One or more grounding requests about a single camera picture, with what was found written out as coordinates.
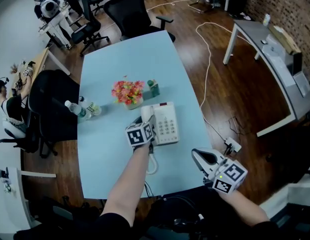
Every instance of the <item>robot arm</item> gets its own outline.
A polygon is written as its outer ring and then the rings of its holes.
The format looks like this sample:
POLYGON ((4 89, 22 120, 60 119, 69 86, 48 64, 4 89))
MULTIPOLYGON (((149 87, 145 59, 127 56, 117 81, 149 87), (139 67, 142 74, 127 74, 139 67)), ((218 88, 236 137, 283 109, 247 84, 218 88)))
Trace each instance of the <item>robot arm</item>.
POLYGON ((204 173, 204 185, 218 192, 232 193, 248 173, 238 161, 224 157, 215 149, 194 148, 191 155, 198 169, 204 173))

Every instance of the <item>phone on desk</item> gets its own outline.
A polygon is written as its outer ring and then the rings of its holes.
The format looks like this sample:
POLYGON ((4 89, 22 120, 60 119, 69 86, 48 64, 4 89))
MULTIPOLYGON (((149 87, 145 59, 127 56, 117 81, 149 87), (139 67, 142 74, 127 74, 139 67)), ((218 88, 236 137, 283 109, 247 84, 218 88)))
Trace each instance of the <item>phone on desk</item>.
POLYGON ((152 115, 155 115, 153 131, 156 133, 156 136, 154 137, 154 145, 166 145, 180 140, 173 102, 141 107, 141 119, 143 122, 147 122, 152 115))

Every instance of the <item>water bottle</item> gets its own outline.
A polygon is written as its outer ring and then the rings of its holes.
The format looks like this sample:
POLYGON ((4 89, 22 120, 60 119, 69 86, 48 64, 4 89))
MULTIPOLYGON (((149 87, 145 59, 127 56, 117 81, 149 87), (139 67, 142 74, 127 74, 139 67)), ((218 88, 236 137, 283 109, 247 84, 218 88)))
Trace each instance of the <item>water bottle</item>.
POLYGON ((78 119, 81 121, 88 120, 92 117, 91 112, 87 109, 77 105, 76 103, 71 103, 69 100, 65 101, 65 106, 68 107, 69 111, 78 116, 78 119))
POLYGON ((94 116, 98 116, 102 113, 102 109, 99 105, 95 104, 94 102, 88 101, 83 96, 79 96, 79 102, 83 108, 86 108, 94 116))

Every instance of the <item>chair armrest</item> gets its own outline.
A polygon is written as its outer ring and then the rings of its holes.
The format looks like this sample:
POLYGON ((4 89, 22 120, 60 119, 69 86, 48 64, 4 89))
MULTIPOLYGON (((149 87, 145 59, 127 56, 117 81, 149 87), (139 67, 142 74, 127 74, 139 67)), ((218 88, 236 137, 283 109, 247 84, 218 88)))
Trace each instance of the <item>chair armrest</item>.
POLYGON ((74 31, 74 34, 76 34, 76 33, 80 32, 80 31, 82 31, 86 26, 87 26, 87 25, 85 24, 85 25, 81 26, 80 28, 76 29, 76 30, 74 31))
POLYGON ((167 22, 167 23, 172 23, 174 21, 172 18, 167 18, 165 16, 156 16, 156 19, 159 19, 159 20, 167 22))
POLYGON ((76 25, 78 26, 77 22, 78 22, 81 18, 83 18, 83 15, 80 16, 79 18, 77 18, 77 19, 76 19, 72 24, 70 24, 69 26, 71 27, 71 26, 73 26, 74 24, 76 24, 76 25))

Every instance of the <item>potted flower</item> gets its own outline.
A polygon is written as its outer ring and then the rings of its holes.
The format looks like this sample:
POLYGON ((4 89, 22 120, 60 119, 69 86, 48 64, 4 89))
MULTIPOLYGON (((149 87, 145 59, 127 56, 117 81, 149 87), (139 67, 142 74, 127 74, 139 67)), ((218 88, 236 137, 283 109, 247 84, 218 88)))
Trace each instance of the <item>potted flower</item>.
POLYGON ((133 110, 143 103, 143 81, 117 81, 113 85, 111 95, 116 97, 116 103, 124 103, 128 110, 133 110))

